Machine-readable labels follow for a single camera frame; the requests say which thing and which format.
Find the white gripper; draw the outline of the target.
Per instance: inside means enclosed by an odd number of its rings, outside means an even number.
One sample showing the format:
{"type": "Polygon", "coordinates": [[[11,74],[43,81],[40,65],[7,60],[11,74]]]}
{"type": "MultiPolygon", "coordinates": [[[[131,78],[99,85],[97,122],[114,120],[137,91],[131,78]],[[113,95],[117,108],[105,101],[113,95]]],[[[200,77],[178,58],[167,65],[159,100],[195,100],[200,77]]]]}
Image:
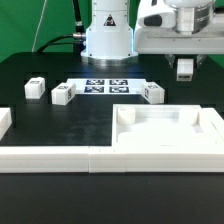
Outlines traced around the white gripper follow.
{"type": "Polygon", "coordinates": [[[173,54],[224,54],[224,6],[216,0],[140,0],[134,32],[134,49],[140,54],[166,54],[171,68],[173,54]]]}

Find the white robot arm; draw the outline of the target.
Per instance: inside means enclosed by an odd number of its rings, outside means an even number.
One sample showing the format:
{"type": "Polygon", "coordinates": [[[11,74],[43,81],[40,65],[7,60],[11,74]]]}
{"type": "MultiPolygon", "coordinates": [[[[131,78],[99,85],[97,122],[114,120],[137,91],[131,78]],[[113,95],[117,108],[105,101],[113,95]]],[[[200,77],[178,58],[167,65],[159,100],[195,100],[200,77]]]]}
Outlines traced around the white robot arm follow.
{"type": "Polygon", "coordinates": [[[130,0],[92,0],[84,60],[97,64],[139,54],[224,54],[224,9],[216,0],[140,0],[134,27],[130,0]]]}

